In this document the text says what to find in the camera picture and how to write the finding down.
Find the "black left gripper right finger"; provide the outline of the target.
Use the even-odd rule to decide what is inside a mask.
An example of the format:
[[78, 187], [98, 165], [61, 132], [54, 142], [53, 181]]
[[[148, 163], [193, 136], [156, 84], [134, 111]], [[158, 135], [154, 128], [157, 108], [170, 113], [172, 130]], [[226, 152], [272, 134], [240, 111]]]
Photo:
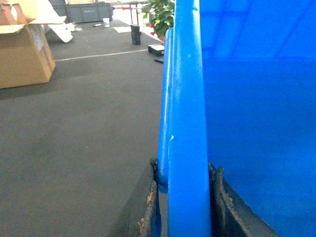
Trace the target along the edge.
[[210, 211], [214, 237], [278, 237], [224, 178], [223, 167], [209, 168]]

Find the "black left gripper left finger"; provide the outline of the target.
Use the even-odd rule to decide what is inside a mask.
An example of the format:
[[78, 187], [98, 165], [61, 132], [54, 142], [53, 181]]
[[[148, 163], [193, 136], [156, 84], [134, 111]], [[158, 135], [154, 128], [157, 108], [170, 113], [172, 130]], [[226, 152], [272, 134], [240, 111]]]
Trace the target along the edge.
[[159, 237], [161, 213], [158, 196], [158, 161], [152, 158], [115, 224], [110, 237]]

